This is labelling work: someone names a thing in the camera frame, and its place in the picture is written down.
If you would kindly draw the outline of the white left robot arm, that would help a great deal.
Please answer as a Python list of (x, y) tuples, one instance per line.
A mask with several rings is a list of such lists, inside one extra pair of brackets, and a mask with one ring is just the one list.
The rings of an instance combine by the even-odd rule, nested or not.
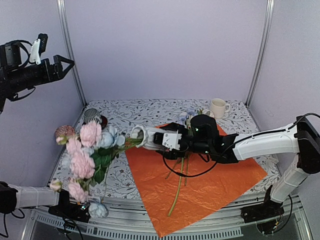
[[(75, 62), (60, 55), (54, 55), (54, 63), (41, 59), (45, 52), (48, 36), (41, 33), (25, 47), (26, 40), (13, 40), (0, 46), (0, 108), (3, 110), (6, 100), (20, 101), (19, 93), (28, 90), (30, 94), (37, 86), (62, 80), (73, 68)], [(59, 193), (48, 187), (27, 187), (0, 183), (0, 211), (10, 214), (16, 209), (38, 206), (54, 206), (63, 216), (74, 213), (74, 205)]]

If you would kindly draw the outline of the orange tissue paper sheet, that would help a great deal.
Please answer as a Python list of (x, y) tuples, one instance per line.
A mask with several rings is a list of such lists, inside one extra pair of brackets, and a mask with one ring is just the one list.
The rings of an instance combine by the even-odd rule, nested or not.
[(266, 171), (253, 159), (217, 164), (184, 180), (166, 168), (162, 156), (143, 147), (125, 152), (135, 185), (157, 235), (162, 238), (225, 207), (254, 187)]

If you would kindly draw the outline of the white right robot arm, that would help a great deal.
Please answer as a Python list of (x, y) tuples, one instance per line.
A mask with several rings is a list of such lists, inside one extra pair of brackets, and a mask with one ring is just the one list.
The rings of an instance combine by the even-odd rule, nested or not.
[(170, 123), (153, 127), (147, 138), (149, 148), (163, 159), (185, 157), (187, 152), (201, 155), (206, 162), (236, 164), (253, 157), (293, 153), (294, 159), (283, 176), (265, 195), (258, 213), (269, 218), (286, 197), (309, 175), (320, 171), (320, 135), (306, 116), (284, 127), (254, 134), (221, 135), (216, 120), (208, 115), (191, 119), (191, 129)]

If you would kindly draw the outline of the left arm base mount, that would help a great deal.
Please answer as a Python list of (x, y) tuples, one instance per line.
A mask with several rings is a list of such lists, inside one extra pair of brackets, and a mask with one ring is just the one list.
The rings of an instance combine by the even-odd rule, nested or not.
[(58, 204), (50, 206), (48, 213), (83, 223), (88, 223), (90, 220), (89, 205), (70, 202), (70, 194), (66, 190), (59, 192)]

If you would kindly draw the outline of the white ribbed ceramic vase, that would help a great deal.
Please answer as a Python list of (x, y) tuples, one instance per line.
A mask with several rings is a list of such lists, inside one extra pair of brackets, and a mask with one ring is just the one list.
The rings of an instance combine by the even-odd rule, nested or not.
[(163, 150), (164, 147), (162, 145), (162, 141), (160, 143), (154, 143), (154, 135), (155, 133), (163, 134), (165, 131), (156, 127), (144, 127), (141, 125), (135, 126), (131, 132), (130, 137), (132, 139), (140, 140), (140, 144), (138, 144), (137, 148), (145, 148), (147, 150), (157, 151)]

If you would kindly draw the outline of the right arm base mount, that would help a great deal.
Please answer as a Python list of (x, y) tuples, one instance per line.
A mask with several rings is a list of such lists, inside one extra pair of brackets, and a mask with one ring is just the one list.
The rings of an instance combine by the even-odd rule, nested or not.
[(279, 217), (279, 220), (259, 223), (257, 229), (263, 235), (274, 234), (284, 214), (283, 204), (271, 200), (272, 185), (267, 189), (264, 200), (260, 204), (246, 206), (241, 209), (241, 217), (245, 223), (262, 221), (265, 219)]

